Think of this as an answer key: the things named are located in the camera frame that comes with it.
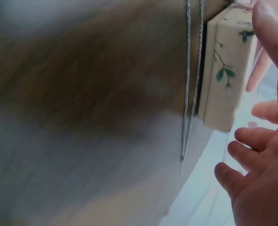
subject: hand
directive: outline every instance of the hand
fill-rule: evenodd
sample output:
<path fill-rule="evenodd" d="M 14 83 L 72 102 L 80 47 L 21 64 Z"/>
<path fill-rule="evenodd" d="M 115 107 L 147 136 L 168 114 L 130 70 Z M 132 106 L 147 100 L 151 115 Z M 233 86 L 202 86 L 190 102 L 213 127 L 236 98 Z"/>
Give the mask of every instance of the hand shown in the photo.
<path fill-rule="evenodd" d="M 259 3 L 255 5 L 254 30 L 278 67 L 278 21 L 264 13 L 263 7 Z M 278 102 L 256 104 L 252 114 L 278 124 Z M 236 131 L 235 139 L 237 141 L 229 144 L 228 151 L 247 170 L 247 175 L 243 176 L 224 163 L 216 166 L 215 175 L 231 197 L 236 225 L 277 226 L 278 129 L 241 128 Z"/>
<path fill-rule="evenodd" d="M 259 0 L 251 0 L 250 4 L 242 4 L 246 8 L 253 8 L 255 3 L 259 2 Z M 270 5 L 270 10 L 278 15 L 278 0 L 264 0 L 267 4 Z M 254 91 L 260 84 L 262 78 L 266 75 L 271 66 L 271 59 L 268 56 L 267 52 L 263 50 L 262 44 L 258 42 L 256 55 L 259 55 L 259 59 L 255 65 L 255 68 L 250 76 L 250 79 L 247 83 L 246 91 L 252 92 Z"/>

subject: metal chain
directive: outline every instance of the metal chain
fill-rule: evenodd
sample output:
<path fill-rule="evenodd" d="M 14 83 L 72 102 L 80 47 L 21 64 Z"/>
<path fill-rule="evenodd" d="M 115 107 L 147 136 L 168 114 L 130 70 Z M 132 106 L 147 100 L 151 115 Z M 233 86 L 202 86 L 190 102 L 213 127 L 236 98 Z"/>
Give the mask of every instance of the metal chain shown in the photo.
<path fill-rule="evenodd" d="M 188 113 L 188 99 L 189 99 L 189 80 L 190 80 L 190 54 L 191 54 L 191 6 L 190 0 L 186 0 L 186 9 L 187 9 L 187 78 L 186 78 L 186 90 L 185 90 L 185 111 L 184 111 L 184 119 L 183 119 L 183 139 L 182 139 L 182 155 L 181 155 L 181 173 L 183 174 L 183 166 L 186 161 L 188 143 L 189 143 L 189 136 L 191 132 L 191 122 L 192 118 L 195 113 L 196 109 L 196 102 L 198 96 L 198 87 L 199 87 L 199 80 L 200 80 L 200 66 L 201 66 L 201 51 L 202 51 L 202 41 L 203 41 L 203 30 L 204 30 L 204 9 L 205 4 L 204 0 L 199 0 L 199 52 L 198 52 L 198 64 L 197 64 L 197 74 L 196 74 L 196 81 L 194 87 L 194 95 L 193 95 L 193 104 L 191 115 L 189 118 L 188 129 L 186 131 L 186 124 L 187 124 L 187 113 Z"/>

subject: necklace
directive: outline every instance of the necklace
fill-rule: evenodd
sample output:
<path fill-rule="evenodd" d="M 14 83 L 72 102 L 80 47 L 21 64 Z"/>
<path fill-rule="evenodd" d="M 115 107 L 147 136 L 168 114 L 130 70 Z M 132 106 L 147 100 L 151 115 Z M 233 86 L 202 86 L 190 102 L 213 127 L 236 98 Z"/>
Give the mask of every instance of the necklace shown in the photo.
<path fill-rule="evenodd" d="M 187 149 L 189 136 L 191 131 L 191 122 L 195 113 L 197 92 L 200 79 L 200 65 L 201 65 L 201 51 L 202 51 L 202 41 L 203 41 L 203 31 L 204 31 L 204 0 L 199 0 L 199 52 L 198 52 L 198 65 L 196 82 L 194 87 L 193 104 L 191 109 L 191 114 L 187 126 L 187 114 L 189 107 L 189 80 L 190 80 L 190 53 L 191 53 L 191 0 L 186 0 L 186 18 L 187 18 L 187 64 L 186 64 L 186 87 L 185 87 L 185 110 L 183 118 L 183 138 L 182 138 L 182 155 L 181 155 L 181 172 L 180 176 L 183 174 L 183 167 L 186 161 Z"/>

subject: white floor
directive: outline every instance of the white floor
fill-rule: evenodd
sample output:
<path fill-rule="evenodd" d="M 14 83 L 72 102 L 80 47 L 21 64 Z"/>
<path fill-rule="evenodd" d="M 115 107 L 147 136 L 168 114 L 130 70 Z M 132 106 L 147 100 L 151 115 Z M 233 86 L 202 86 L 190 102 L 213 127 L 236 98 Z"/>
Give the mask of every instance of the white floor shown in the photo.
<path fill-rule="evenodd" d="M 232 168 L 245 173 L 227 153 L 226 146 L 234 140 L 234 131 L 240 127 L 277 126 L 251 115 L 253 105 L 260 101 L 277 99 L 276 67 L 272 67 L 256 92 L 246 93 L 230 133 L 215 131 L 183 187 L 159 226 L 234 226 L 230 198 L 219 186 L 214 176 L 214 167 L 224 161 Z"/>

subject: small box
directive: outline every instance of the small box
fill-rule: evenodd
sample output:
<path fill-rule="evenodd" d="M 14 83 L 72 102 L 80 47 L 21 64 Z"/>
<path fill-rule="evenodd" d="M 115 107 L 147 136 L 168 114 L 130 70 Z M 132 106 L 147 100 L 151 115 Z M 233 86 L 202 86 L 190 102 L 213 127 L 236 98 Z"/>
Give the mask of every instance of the small box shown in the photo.
<path fill-rule="evenodd" d="M 205 125 L 223 132 L 231 130 L 256 47 L 251 10 L 233 3 L 208 22 L 198 112 Z"/>

